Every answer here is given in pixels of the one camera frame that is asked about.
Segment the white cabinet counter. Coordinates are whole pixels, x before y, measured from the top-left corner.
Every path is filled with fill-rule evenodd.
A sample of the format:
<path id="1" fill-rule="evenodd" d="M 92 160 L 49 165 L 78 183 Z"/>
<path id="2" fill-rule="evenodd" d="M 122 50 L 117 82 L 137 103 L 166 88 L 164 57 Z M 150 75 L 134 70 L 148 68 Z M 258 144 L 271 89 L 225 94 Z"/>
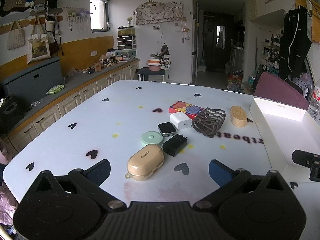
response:
<path id="1" fill-rule="evenodd" d="M 120 80 L 137 79 L 139 59 L 107 67 L 94 74 L 76 74 L 69 78 L 63 90 L 47 95 L 33 106 L 25 117 L 5 135 L 8 152 L 16 155 L 49 126 L 90 97 Z"/>

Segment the beige Kinyo case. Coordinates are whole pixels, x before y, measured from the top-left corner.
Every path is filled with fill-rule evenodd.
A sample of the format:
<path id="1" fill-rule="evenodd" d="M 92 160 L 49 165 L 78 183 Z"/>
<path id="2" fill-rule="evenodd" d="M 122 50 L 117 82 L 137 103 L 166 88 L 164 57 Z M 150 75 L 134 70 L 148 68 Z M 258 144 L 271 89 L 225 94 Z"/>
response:
<path id="1" fill-rule="evenodd" d="M 148 144 L 136 152 L 127 162 L 126 179 L 145 181 L 164 163 L 164 152 L 156 144 Z"/>

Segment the plastic drawer unit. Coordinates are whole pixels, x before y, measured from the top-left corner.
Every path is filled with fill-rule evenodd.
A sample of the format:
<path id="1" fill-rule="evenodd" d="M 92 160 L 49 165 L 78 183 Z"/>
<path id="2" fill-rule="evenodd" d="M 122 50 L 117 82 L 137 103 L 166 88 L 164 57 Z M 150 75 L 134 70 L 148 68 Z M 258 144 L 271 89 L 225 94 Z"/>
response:
<path id="1" fill-rule="evenodd" d="M 136 49 L 136 28 L 133 26 L 119 27 L 117 46 L 118 50 Z"/>

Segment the oval wooden block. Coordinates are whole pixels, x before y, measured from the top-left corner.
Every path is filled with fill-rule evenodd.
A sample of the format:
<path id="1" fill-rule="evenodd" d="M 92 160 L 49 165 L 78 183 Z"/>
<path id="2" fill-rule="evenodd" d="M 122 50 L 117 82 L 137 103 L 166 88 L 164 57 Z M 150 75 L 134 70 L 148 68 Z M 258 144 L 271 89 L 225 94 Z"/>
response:
<path id="1" fill-rule="evenodd" d="M 231 122 L 234 126 L 242 128 L 246 126 L 247 115 L 240 106 L 232 106 L 230 110 Z"/>

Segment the small dark stool table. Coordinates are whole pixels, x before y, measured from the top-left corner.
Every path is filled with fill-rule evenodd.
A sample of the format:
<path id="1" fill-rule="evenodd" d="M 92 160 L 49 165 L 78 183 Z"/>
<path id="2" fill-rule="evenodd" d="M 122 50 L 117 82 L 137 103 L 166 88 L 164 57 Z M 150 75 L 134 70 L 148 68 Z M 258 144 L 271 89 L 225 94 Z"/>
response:
<path id="1" fill-rule="evenodd" d="M 136 74 L 138 75 L 139 81 L 146 81 L 148 79 L 147 76 L 161 76 L 162 77 L 162 82 L 165 82 L 165 70 L 160 69 L 158 71 L 153 71 L 150 70 L 147 67 L 140 68 L 139 70 L 136 71 Z"/>

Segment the clear water bottle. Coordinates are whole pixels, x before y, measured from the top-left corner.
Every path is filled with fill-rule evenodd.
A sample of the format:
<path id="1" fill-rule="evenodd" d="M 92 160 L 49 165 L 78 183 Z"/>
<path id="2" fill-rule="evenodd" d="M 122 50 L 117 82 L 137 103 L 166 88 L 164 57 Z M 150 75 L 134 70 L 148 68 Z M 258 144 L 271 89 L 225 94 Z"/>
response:
<path id="1" fill-rule="evenodd" d="M 309 115 L 319 124 L 319 85 L 315 85 L 310 104 L 308 107 Z"/>

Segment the smartwatch with black screen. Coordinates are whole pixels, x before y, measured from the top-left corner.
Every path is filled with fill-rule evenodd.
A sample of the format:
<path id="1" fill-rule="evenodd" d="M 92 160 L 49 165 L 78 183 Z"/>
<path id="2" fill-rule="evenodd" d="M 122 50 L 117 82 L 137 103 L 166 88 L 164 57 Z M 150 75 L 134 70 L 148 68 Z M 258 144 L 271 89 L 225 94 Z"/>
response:
<path id="1" fill-rule="evenodd" d="M 163 137 L 169 137 L 177 133 L 177 129 L 171 122 L 164 122 L 159 124 L 158 129 Z"/>

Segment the black power adapter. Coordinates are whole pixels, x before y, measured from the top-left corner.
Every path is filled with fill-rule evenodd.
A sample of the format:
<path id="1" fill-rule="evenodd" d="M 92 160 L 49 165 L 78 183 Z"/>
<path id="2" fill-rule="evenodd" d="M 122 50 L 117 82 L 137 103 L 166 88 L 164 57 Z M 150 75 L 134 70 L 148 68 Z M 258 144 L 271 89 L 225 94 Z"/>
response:
<path id="1" fill-rule="evenodd" d="M 175 157 L 178 153 L 180 153 L 181 150 L 183 150 L 186 147 L 186 145 L 187 137 L 176 134 L 173 137 L 171 137 L 168 141 L 166 141 L 163 144 L 162 148 L 166 154 Z"/>

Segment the mint green round tape measure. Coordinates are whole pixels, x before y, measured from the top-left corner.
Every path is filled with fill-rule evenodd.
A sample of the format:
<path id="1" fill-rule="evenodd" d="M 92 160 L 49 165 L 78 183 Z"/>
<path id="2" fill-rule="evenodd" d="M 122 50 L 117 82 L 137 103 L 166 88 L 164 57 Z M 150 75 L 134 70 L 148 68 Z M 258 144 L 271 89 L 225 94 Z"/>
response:
<path id="1" fill-rule="evenodd" d="M 163 143 L 163 135 L 156 131 L 148 131 L 141 135 L 140 141 L 143 147 L 149 144 L 161 146 Z"/>

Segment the grey storage box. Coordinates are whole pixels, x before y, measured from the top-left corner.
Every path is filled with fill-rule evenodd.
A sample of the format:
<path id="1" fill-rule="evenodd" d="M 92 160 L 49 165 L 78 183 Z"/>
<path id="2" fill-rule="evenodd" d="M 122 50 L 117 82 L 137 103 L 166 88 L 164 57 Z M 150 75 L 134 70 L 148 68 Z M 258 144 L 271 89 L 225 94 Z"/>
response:
<path id="1" fill-rule="evenodd" d="M 59 57 L 35 64 L 1 83 L 7 95 L 16 96 L 27 105 L 44 98 L 52 87 L 63 84 Z"/>

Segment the colourful card box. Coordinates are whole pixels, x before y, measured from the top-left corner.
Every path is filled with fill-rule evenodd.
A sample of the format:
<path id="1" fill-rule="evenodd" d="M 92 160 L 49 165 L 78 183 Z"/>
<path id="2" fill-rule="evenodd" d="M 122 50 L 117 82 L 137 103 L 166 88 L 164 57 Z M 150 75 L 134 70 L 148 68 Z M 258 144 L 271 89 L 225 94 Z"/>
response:
<path id="1" fill-rule="evenodd" d="M 184 101 L 178 101 L 171 105 L 168 109 L 170 114 L 182 112 L 186 114 L 191 120 L 194 120 L 202 111 L 204 108 L 186 103 Z"/>

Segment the white power adapter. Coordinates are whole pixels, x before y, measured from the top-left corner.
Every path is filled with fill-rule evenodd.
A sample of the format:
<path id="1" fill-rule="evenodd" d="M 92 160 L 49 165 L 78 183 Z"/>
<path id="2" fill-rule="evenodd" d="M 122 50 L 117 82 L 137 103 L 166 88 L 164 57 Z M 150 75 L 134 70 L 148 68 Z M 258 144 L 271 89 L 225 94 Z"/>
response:
<path id="1" fill-rule="evenodd" d="M 183 112 L 172 113 L 169 118 L 170 122 L 175 126 L 177 130 L 191 128 L 192 120 Z"/>

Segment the white cardboard tray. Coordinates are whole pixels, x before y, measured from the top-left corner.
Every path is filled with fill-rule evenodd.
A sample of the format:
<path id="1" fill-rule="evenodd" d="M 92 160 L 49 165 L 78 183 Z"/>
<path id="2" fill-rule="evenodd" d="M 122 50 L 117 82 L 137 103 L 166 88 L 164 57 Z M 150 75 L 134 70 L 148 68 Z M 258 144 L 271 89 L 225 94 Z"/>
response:
<path id="1" fill-rule="evenodd" d="M 287 182 L 307 183 L 310 169 L 292 160 L 295 150 L 319 155 L 319 124 L 300 108 L 253 98 L 250 113 L 274 170 Z"/>

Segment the white quilted bag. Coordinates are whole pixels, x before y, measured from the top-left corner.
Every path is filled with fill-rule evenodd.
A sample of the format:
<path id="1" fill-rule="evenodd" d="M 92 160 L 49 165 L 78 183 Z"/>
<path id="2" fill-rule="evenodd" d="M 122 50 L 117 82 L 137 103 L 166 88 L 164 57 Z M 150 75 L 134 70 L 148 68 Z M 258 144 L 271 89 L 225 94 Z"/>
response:
<path id="1" fill-rule="evenodd" d="M 24 30 L 18 20 L 14 20 L 10 26 L 7 38 L 7 50 L 13 50 L 25 45 Z"/>

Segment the dark brown wavy hair claw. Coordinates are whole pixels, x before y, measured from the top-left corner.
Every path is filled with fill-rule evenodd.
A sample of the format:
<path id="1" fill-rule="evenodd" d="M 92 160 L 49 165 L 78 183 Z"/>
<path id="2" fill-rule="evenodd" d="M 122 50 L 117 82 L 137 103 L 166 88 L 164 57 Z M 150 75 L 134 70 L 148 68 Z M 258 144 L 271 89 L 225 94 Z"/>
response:
<path id="1" fill-rule="evenodd" d="M 226 113 L 222 109 L 205 108 L 192 121 L 192 127 L 196 132 L 205 137 L 213 138 L 222 127 Z"/>

